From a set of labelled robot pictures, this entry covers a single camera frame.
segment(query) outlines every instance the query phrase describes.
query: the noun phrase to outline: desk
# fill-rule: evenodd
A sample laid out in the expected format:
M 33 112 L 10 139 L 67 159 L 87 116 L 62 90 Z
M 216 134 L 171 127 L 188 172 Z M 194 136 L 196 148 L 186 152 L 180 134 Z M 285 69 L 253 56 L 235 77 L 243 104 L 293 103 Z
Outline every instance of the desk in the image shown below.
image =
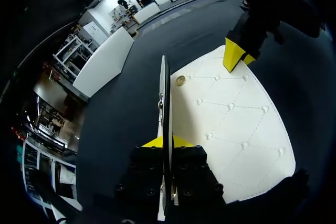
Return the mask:
M 134 40 L 120 27 L 93 53 L 73 86 L 88 97 L 121 73 Z
M 123 72 L 99 90 L 86 108 L 76 170 L 78 200 L 83 206 L 92 203 L 96 194 L 113 197 L 113 186 L 125 173 L 131 150 L 157 136 L 161 55 L 167 55 L 173 73 L 222 45 L 243 12 L 241 2 L 206 5 L 134 42 Z M 204 18 L 209 13 L 211 18 Z M 324 34 L 310 38 L 285 24 L 279 30 L 286 43 L 280 46 L 269 36 L 250 69 L 276 105 L 291 140 L 296 168 L 307 169 L 314 194 L 323 182 L 334 142 L 332 47 Z
M 134 14 L 134 18 L 138 21 L 138 23 L 144 22 L 146 19 L 154 16 L 159 13 L 160 9 L 156 3 L 151 3 L 146 7 L 139 10 L 136 14 Z

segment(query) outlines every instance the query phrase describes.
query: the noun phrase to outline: mounting hole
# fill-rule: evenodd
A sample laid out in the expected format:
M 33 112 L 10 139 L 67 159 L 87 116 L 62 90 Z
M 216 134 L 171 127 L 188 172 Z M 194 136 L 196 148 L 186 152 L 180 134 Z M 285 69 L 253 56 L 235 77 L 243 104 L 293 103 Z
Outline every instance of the mounting hole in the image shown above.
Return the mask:
M 192 192 L 190 190 L 184 190 L 183 191 L 183 195 L 184 196 L 191 196 L 192 195 Z
M 180 165 L 180 169 L 181 169 L 181 170 L 187 170 L 187 168 L 188 168 L 188 165 L 187 165 L 187 164 L 182 164 L 182 165 Z
M 153 188 L 149 188 L 147 191 L 147 196 L 153 196 L 155 194 L 155 191 Z
M 217 183 L 217 184 L 215 185 L 215 191 L 222 191 L 222 190 L 223 190 L 223 185 L 220 184 L 220 183 Z
M 133 220 L 122 220 L 121 224 L 135 224 Z
M 117 185 L 117 191 L 124 191 L 125 187 L 123 184 Z

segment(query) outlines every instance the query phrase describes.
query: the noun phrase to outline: metal screw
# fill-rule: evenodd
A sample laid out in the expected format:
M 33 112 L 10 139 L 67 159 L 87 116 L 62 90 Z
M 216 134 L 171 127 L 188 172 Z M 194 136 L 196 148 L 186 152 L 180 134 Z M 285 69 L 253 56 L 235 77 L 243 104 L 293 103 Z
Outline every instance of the metal screw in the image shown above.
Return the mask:
M 177 77 L 175 83 L 179 87 L 182 86 L 185 83 L 185 76 Z
M 220 184 L 220 183 L 217 183 L 217 184 L 215 185 L 215 191 L 222 191 L 222 190 L 223 190 L 223 185 Z
M 147 192 L 147 196 L 152 196 L 152 195 L 154 195 L 154 189 L 150 188 Z
M 186 170 L 188 168 L 188 165 L 187 164 L 182 164 L 180 165 L 180 169 L 181 170 Z
M 183 195 L 184 195 L 184 196 L 191 196 L 191 194 L 192 194 L 192 193 L 191 193 L 191 191 L 189 191 L 189 190 L 184 190 L 184 191 L 183 191 Z
M 123 191 L 125 188 L 124 188 L 124 185 L 123 184 L 119 184 L 117 186 L 117 191 Z

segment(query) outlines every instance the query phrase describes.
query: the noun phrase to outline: metal shelving rack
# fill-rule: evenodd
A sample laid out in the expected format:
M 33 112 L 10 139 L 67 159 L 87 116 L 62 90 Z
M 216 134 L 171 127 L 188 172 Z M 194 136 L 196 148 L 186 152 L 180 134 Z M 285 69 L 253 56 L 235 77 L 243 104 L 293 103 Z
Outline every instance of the metal shelving rack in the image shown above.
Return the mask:
M 46 208 L 51 209 L 51 205 L 48 202 L 44 202 L 41 196 L 37 194 L 34 187 L 29 182 L 29 171 L 32 169 L 40 169 L 40 160 L 41 157 L 48 158 L 51 167 L 51 184 L 56 190 L 56 180 L 58 179 L 56 174 L 56 163 L 63 164 L 66 167 L 71 167 L 76 169 L 76 166 L 70 163 L 67 163 L 50 153 L 47 153 L 33 143 L 29 142 L 27 135 L 27 139 L 23 142 L 22 147 L 22 175 L 23 175 L 23 182 L 26 188 L 27 193 L 31 197 L 31 199 L 36 202 L 37 204 L 41 205 L 45 214 L 47 215 Z
M 62 47 L 56 54 L 53 54 L 53 57 L 64 68 L 65 71 L 68 71 L 71 75 L 73 75 L 76 78 L 77 74 L 71 71 L 69 67 L 67 66 L 67 63 L 69 63 L 73 68 L 80 71 L 76 67 L 76 65 L 74 65 L 70 61 L 71 56 L 78 55 L 84 61 L 87 61 L 89 57 L 93 54 L 93 51 L 89 48 L 90 44 L 85 44 L 83 41 L 80 40 L 80 38 L 77 35 L 70 34 L 68 38 L 66 39 L 66 41 L 68 43 L 64 47 Z M 83 47 L 90 53 L 89 57 L 86 57 L 84 54 L 79 52 L 78 49 L 83 48 Z

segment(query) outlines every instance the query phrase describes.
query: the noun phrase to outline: white cabinet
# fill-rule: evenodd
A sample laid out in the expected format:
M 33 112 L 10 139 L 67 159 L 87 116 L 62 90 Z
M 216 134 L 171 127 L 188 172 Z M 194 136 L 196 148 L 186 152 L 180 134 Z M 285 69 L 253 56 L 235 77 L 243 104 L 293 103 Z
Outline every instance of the white cabinet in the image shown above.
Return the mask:
M 92 42 L 99 47 L 105 40 L 107 40 L 107 35 L 96 25 L 95 22 L 90 22 L 83 26 L 80 31 L 80 35 L 86 40 L 92 40 Z

